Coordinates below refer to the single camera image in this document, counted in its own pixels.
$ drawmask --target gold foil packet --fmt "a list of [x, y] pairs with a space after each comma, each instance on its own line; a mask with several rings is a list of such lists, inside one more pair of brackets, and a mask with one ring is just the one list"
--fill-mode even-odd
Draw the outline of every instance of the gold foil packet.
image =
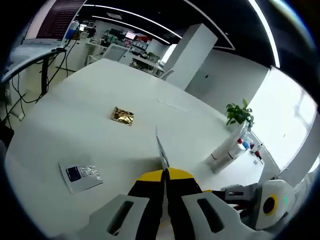
[[132, 112], [115, 107], [111, 119], [119, 123], [131, 126], [134, 122], [134, 116], [135, 115]]

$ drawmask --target floor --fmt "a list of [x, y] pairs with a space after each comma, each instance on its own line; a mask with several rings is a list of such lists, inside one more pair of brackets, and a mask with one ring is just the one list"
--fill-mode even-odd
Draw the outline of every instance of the floor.
[[[27, 102], [33, 101], [37, 99], [41, 93], [41, 71], [42, 69], [42, 64], [33, 64], [32, 66], [28, 67], [26, 69], [25, 73], [25, 88], [26, 88], [26, 93], [24, 95], [24, 99]], [[55, 67], [55, 64], [51, 64], [48, 68], [48, 78], [51, 79], [51, 77], [54, 75], [54, 73], [58, 70], [58, 68]], [[68, 75], [70, 76], [73, 74], [73, 71], [68, 71]], [[52, 90], [52, 88], [62, 82], [64, 79], [67, 77], [67, 70], [65, 69], [60, 69], [57, 74], [55, 75], [54, 79], [51, 81], [49, 85], [49, 91]], [[33, 103], [25, 103], [22, 101], [22, 107], [24, 110], [25, 115], [28, 115], [28, 113], [33, 109], [35, 106], [35, 102]], [[12, 106], [8, 105], [7, 109], [8, 111], [12, 108]], [[11, 127], [13, 130], [16, 130], [21, 121], [18, 119], [17, 116], [21, 115], [23, 113], [21, 104], [18, 102], [13, 110], [11, 111], [9, 116], [9, 121], [7, 120], [5, 122], [5, 125], [10, 127], [9, 122], [11, 123]], [[4, 105], [0, 106], [0, 115], [1, 119], [4, 119], [6, 116], [6, 109]]]

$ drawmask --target white pillar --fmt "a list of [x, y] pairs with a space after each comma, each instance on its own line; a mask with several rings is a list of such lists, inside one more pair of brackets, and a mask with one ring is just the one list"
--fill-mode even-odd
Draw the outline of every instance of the white pillar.
[[174, 70], [166, 81], [185, 90], [217, 40], [204, 24], [190, 26], [163, 67]]

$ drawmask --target ceiling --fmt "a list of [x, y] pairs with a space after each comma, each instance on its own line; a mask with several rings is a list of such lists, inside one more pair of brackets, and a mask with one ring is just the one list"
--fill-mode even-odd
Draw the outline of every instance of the ceiling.
[[[294, 25], [268, 0], [256, 0], [256, 2], [271, 28], [279, 54], [280, 68], [298, 82], [305, 81], [302, 78], [306, 78], [306, 72], [308, 78], [315, 78], [315, 54], [310, 51]], [[313, 0], [304, 0], [303, 7], [301, 7], [300, 0], [287, 2], [290, 2], [302, 20], [308, 24], [315, 42], [320, 43], [320, 35], [315, 32], [318, 24], [314, 23], [314, 18], [320, 23], [320, 17], [318, 12], [317, 14], [315, 11], [314, 14], [312, 12]], [[180, 36], [183, 36], [189, 26], [203, 23], [218, 37], [214, 48], [242, 56], [268, 68], [271, 65], [275, 66], [269, 38], [248, 0], [161, 0], [156, 2], [150, 0], [88, 0], [86, 4], [113, 7], [141, 15]], [[84, 20], [96, 20], [92, 16], [110, 18], [107, 13], [120, 15], [122, 19], [116, 20], [146, 30], [170, 44], [176, 44], [180, 40], [176, 35], [150, 21], [114, 9], [84, 6], [78, 18]], [[121, 23], [108, 20], [105, 22], [121, 25]]]

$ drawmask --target potted plant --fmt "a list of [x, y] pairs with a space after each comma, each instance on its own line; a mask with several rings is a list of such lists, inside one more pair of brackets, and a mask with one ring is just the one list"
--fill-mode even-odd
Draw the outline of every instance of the potted plant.
[[226, 106], [226, 116], [227, 121], [226, 125], [231, 124], [242, 124], [244, 121], [248, 122], [248, 131], [251, 131], [252, 126], [254, 125], [254, 116], [251, 115], [252, 109], [248, 108], [248, 103], [245, 99], [242, 100], [243, 107], [230, 103]]

